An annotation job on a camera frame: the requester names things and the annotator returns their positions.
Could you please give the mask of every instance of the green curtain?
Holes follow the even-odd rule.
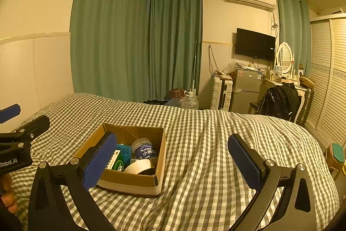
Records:
[[[73,0],[71,67],[75,92],[123,101],[163,100],[190,88],[202,0]]]
[[[70,32],[75,92],[147,100],[147,0],[73,0]]]
[[[193,71],[198,89],[202,0],[149,0],[149,10],[150,100],[163,100],[173,88],[191,88]]]
[[[277,0],[280,14],[280,43],[287,42],[295,53],[294,69],[303,65],[304,74],[311,70],[311,26],[306,0]]]

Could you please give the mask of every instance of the plastic bottle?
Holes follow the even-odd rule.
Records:
[[[181,101],[181,107],[183,109],[198,110],[199,102],[197,97],[193,95],[192,91],[186,92],[186,96]]]
[[[148,158],[156,167],[158,157],[149,139],[139,138],[134,141],[134,143],[132,143],[132,152],[139,160]]]

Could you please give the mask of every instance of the stool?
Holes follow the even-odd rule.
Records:
[[[257,112],[258,106],[259,106],[259,102],[250,102],[250,107],[249,107],[249,111],[248,114],[251,114],[251,110],[254,109],[255,113]]]
[[[345,155],[343,148],[339,144],[333,143],[324,152],[324,156],[329,172],[335,180],[344,166]]]

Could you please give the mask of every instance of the silver refrigerator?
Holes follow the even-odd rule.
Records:
[[[233,81],[230,112],[247,114],[249,103],[257,102],[260,90],[262,72],[236,69],[235,81]]]

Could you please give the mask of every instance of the wardrobe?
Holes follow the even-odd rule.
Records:
[[[324,146],[346,142],[346,13],[310,21],[314,98],[306,126]]]

